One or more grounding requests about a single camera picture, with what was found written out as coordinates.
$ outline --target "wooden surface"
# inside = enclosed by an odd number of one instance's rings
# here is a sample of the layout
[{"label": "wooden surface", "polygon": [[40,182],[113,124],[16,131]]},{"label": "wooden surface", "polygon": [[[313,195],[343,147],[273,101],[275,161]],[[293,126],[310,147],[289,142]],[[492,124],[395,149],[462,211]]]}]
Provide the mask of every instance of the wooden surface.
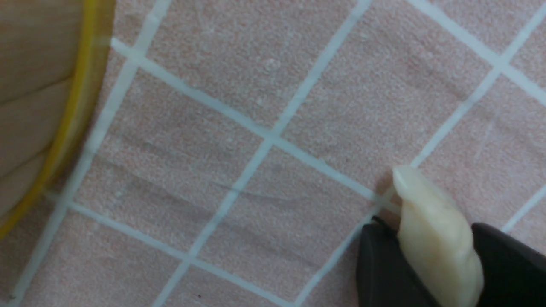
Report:
[{"label": "wooden surface", "polygon": [[40,173],[45,157],[46,153],[41,152],[0,178],[0,216],[23,198]]},{"label": "wooden surface", "polygon": [[74,73],[82,0],[0,1],[0,105]]},{"label": "wooden surface", "polygon": [[0,178],[50,145],[69,91],[65,80],[0,105]]}]

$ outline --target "white piece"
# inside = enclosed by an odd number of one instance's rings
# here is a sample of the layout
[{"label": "white piece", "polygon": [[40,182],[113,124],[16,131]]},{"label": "white piece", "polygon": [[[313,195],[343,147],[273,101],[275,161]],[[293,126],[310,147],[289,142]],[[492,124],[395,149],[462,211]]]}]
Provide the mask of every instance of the white piece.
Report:
[{"label": "white piece", "polygon": [[483,289],[472,230],[455,200],[420,171],[393,169],[402,198],[400,249],[442,307],[474,307]]}]

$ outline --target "yellow edge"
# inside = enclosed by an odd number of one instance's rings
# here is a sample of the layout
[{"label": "yellow edge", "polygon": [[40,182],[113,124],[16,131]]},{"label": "yellow edge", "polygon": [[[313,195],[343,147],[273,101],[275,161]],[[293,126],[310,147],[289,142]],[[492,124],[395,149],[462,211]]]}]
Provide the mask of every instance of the yellow edge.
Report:
[{"label": "yellow edge", "polygon": [[[75,151],[75,146],[81,142],[106,67],[105,54],[109,49],[114,5],[115,2],[110,0],[84,0],[76,72],[59,130],[33,186],[8,213],[8,219],[0,226],[0,239],[28,212],[51,184],[55,175],[59,174],[66,160]],[[100,79],[93,82],[93,77]]]}]

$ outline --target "white object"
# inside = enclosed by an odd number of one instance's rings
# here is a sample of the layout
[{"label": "white object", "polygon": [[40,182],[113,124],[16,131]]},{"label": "white object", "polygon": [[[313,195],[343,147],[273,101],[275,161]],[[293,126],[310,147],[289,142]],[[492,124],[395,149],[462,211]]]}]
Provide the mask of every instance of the white object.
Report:
[{"label": "white object", "polygon": [[400,249],[442,307],[474,307],[483,289],[472,230],[455,201],[418,170],[393,169],[402,198]]}]

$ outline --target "black plastic part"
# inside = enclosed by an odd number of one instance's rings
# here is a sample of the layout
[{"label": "black plastic part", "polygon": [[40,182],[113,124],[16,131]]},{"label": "black plastic part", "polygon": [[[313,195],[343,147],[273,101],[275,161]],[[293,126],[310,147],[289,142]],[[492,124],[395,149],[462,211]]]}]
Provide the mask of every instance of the black plastic part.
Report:
[{"label": "black plastic part", "polygon": [[546,306],[546,257],[488,224],[472,232],[484,273],[478,307]]},{"label": "black plastic part", "polygon": [[404,258],[396,232],[381,220],[362,228],[357,287],[360,307],[440,307]]}]

